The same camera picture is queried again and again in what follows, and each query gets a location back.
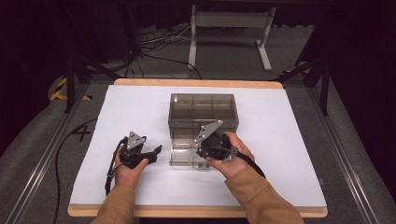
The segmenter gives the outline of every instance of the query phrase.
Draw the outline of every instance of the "yellow and black striped tape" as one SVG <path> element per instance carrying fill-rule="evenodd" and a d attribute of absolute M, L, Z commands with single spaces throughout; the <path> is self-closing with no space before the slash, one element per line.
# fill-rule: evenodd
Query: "yellow and black striped tape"
<path fill-rule="evenodd" d="M 51 95 L 51 100 L 67 100 L 67 95 L 61 95 L 61 90 L 67 82 L 67 77 L 63 77 L 62 80 L 59 82 L 58 86 L 56 87 L 55 91 Z M 85 95 L 82 97 L 82 100 L 92 100 L 93 96 Z"/>

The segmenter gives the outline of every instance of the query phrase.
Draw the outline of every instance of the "person's left hand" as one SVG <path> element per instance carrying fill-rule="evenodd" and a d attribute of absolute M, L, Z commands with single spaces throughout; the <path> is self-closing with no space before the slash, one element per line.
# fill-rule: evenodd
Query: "person's left hand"
<path fill-rule="evenodd" d="M 120 150 L 122 146 L 117 151 L 115 164 L 120 164 Z M 139 176 L 142 174 L 143 170 L 148 165 L 149 160 L 143 159 L 134 169 L 130 169 L 126 165 L 121 165 L 116 170 L 116 185 L 125 185 L 129 188 L 135 189 L 137 182 L 139 181 Z"/>

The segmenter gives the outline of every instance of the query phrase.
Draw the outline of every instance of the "hand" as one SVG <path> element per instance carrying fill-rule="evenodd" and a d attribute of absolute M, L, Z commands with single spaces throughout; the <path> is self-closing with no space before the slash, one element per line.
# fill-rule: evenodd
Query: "hand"
<path fill-rule="evenodd" d="M 238 148 L 238 151 L 249 156 L 254 161 L 254 156 L 251 154 L 250 150 L 245 146 L 241 139 L 238 138 L 236 133 L 226 132 L 227 136 L 230 138 L 231 145 Z M 211 166 L 219 170 L 227 179 L 232 175 L 238 173 L 238 171 L 245 168 L 248 164 L 240 159 L 239 157 L 234 157 L 232 161 L 217 161 L 213 158 L 207 157 L 206 160 Z"/>
<path fill-rule="evenodd" d="M 120 151 L 122 146 L 119 148 L 115 163 L 120 164 Z M 126 165 L 121 165 L 116 170 L 116 185 L 125 185 L 129 188 L 135 189 L 137 182 L 139 181 L 139 176 L 142 174 L 145 167 L 148 165 L 149 160 L 143 159 L 134 169 L 130 169 Z"/>

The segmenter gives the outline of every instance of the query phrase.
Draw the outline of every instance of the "forearm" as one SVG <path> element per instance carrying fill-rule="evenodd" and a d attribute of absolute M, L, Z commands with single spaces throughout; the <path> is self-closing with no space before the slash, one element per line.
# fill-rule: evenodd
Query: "forearm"
<path fill-rule="evenodd" d="M 276 193 L 270 183 L 247 166 L 225 182 L 245 208 L 250 224 L 304 223 L 294 206 Z"/>
<path fill-rule="evenodd" d="M 132 223 L 134 219 L 134 190 L 116 185 L 107 195 L 93 224 Z"/>

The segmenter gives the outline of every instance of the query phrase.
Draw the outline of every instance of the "gray carpet floor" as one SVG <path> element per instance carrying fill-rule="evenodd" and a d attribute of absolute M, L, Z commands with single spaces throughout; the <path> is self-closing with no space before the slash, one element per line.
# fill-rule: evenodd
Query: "gray carpet floor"
<path fill-rule="evenodd" d="M 237 34 L 232 34 L 219 29 L 204 30 L 198 38 L 196 68 L 203 79 L 266 80 L 277 77 L 281 71 L 291 70 L 294 67 L 293 64 L 312 29 L 313 27 L 282 27 L 271 30 L 266 49 L 273 66 L 272 72 L 263 71 L 259 52 L 254 45 L 254 41 L 260 38 L 261 31 L 246 29 L 238 30 Z M 189 46 L 188 40 L 181 39 L 164 49 L 153 50 L 148 54 L 186 62 Z M 127 77 L 198 78 L 197 72 L 188 70 L 184 63 L 172 63 L 147 56 L 139 57 L 137 61 L 139 63 L 131 64 L 131 69 L 126 74 Z M 119 74 L 124 75 L 125 70 L 119 71 Z M 49 95 L 53 93 L 60 79 L 58 77 L 54 80 Z M 92 100 L 82 101 L 78 105 L 75 115 L 67 126 L 67 133 L 79 124 L 99 115 L 107 86 L 110 83 L 111 81 L 105 77 L 93 78 L 85 93 L 91 95 Z M 331 140 L 320 122 L 321 115 L 315 109 L 317 102 L 310 99 L 307 89 L 301 84 L 301 77 L 295 77 L 284 86 L 317 176 L 325 182 L 321 187 L 328 204 L 329 215 L 325 218 L 306 218 L 304 221 L 306 223 L 365 223 L 346 182 L 345 174 L 335 158 Z M 52 100 L 50 105 L 21 131 L 0 158 L 0 201 L 2 202 L 0 223 L 6 222 L 56 131 L 64 115 L 65 107 L 66 101 Z M 361 180 L 378 222 L 396 223 L 395 202 L 371 164 L 332 83 L 329 91 L 328 110 L 330 121 L 352 167 Z M 70 135 L 61 148 L 59 175 L 62 195 L 57 223 L 89 223 L 92 220 L 92 217 L 70 217 L 67 214 L 67 206 L 73 183 L 91 141 L 94 127 L 95 122 L 88 124 L 87 132 L 91 133 L 86 134 L 83 139 L 79 134 Z M 54 161 L 52 161 L 33 200 L 30 201 L 23 214 L 21 223 L 51 223 L 55 206 L 56 179 Z M 192 219 L 154 220 L 146 218 L 137 219 L 135 222 L 139 221 L 141 223 L 198 223 L 193 222 Z M 222 221 L 224 219 L 210 220 L 210 223 Z"/>

